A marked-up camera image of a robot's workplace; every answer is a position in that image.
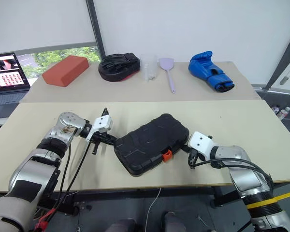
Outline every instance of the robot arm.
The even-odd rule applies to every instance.
[[[100,142],[111,143],[113,137],[106,134],[111,126],[106,109],[93,125],[74,113],[62,113],[37,148],[14,171],[9,192],[0,198],[0,232],[28,231],[39,200],[50,195],[58,182],[58,167],[73,138],[81,136],[95,143],[96,150]]]
[[[199,157],[202,161],[220,159],[211,163],[214,168],[228,167],[231,180],[235,185],[240,197],[247,205],[251,215],[251,222],[258,232],[290,232],[290,218],[283,211],[277,202],[272,202],[258,207],[250,207],[253,203],[260,203],[273,199],[270,177],[261,169],[255,170],[256,165],[249,164],[247,153],[239,146],[219,146],[200,132],[195,132],[191,137],[188,146],[188,163],[191,168],[197,166]],[[251,169],[237,167],[244,165]]]

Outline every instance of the laptop screen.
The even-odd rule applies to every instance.
[[[0,54],[0,92],[28,90],[30,84],[15,53]]]

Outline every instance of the black plastic case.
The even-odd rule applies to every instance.
[[[176,153],[189,138],[189,130],[170,114],[141,126],[115,141],[114,151],[131,175],[141,175],[162,161],[162,154]]]

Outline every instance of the table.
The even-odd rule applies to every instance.
[[[190,133],[200,131],[212,135],[221,145],[241,146],[254,163],[271,173],[274,181],[290,181],[290,133],[263,100],[22,103],[0,129],[0,191],[8,190],[13,171],[55,125],[60,113],[72,111],[92,122],[104,107],[108,108],[114,122],[110,134],[116,137],[163,113],[170,113]],[[77,137],[72,142],[64,189],[78,166],[84,146],[84,139]],[[60,169],[64,168],[66,159],[67,156]],[[100,145],[97,155],[87,155],[72,190],[231,184],[228,170],[213,169],[210,165],[192,170],[187,161],[188,155],[180,151],[169,162],[133,177],[111,146]]]
[[[122,82],[108,82],[101,78],[98,63],[92,63],[67,87],[46,84],[39,78],[21,102],[173,102],[200,100],[260,99],[248,80],[233,62],[216,62],[233,80],[235,87],[225,93],[213,91],[208,84],[188,71],[188,62],[176,62],[171,70],[176,93],[170,90],[166,71],[158,69],[158,76],[146,82],[141,73]]]

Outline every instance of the purple spatula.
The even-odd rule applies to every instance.
[[[174,59],[172,59],[172,58],[160,58],[159,64],[160,64],[160,67],[168,73],[171,91],[172,91],[172,93],[175,93],[174,82],[173,82],[173,80],[171,78],[171,74],[170,74],[170,70],[174,67]]]

